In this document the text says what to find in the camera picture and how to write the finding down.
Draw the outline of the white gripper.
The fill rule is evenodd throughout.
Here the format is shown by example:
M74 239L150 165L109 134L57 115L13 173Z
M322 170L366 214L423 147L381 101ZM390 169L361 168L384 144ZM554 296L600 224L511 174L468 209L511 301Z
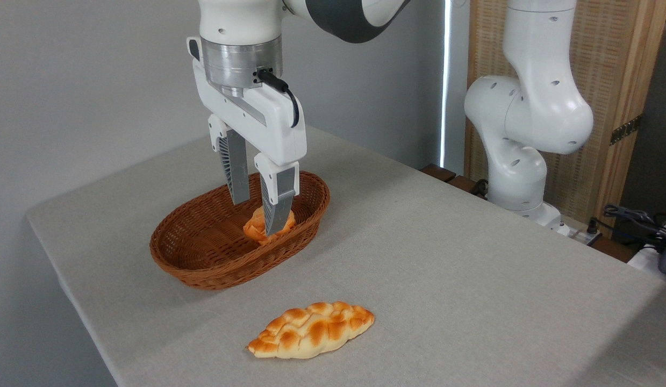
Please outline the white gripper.
M266 235L288 222L300 193L300 165L306 154L306 125L297 98L283 90L281 37L251 46L231 46L202 37L187 39L197 90L208 119L212 149L234 205L250 199L245 141L259 153Z

